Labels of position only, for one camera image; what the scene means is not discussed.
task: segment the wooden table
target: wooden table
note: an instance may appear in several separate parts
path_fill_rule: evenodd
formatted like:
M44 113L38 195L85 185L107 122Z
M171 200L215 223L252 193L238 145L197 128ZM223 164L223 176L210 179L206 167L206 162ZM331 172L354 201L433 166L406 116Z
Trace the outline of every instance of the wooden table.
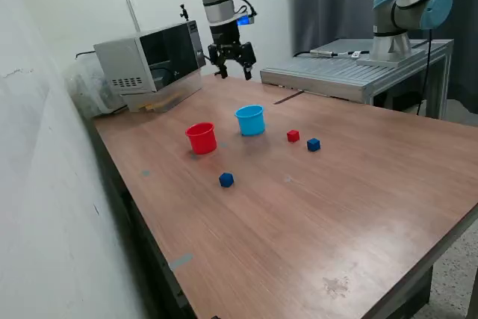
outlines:
M203 81L166 114L96 121L200 319L384 318L478 216L478 128ZM235 110L255 103L267 130L242 137ZM195 156L184 131L202 121L219 146Z

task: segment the red cube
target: red cube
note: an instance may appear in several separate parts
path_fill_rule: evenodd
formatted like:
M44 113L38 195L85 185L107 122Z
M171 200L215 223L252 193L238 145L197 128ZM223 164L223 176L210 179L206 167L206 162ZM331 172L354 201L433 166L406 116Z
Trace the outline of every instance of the red cube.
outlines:
M297 142L298 140L300 140L299 132L297 130L290 130L287 133L287 139L289 140L289 142Z

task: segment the blue light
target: blue light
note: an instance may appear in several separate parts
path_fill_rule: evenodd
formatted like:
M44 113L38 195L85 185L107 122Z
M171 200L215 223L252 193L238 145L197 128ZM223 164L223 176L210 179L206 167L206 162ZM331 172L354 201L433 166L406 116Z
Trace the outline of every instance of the blue light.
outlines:
M249 16L244 15L237 20L237 23L239 26L241 26L241 25L249 25L251 22L249 20Z

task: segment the table leg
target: table leg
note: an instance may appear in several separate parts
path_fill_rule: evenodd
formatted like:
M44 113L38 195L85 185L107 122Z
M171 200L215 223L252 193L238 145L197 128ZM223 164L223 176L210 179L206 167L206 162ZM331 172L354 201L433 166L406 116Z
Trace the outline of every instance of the table leg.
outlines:
M466 319L478 319L478 270L475 276L473 291L471 292L470 306L468 307Z
M450 83L451 55L430 66L429 88L426 101L426 116L444 119L447 110L448 86Z

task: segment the stain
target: stain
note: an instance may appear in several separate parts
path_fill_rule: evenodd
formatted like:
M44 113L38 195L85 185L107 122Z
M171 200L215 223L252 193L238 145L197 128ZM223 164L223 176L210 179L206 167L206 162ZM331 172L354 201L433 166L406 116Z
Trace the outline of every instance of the stain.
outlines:
M10 76L15 75L19 72L22 73L22 74L30 74L30 73L33 72L33 69L30 69L30 70L27 70L27 71L25 71L23 69L15 69L14 71L9 72L8 74L2 75L2 78L9 78Z
M188 263L191 259L193 259L193 255L188 253L183 255L180 259L174 261L173 263L170 263L170 269L174 271L178 267L181 267L182 265Z
M342 280L338 278L328 279L324 277L323 287L332 299L336 299L337 297L345 298L345 294L349 291L349 279L346 276Z

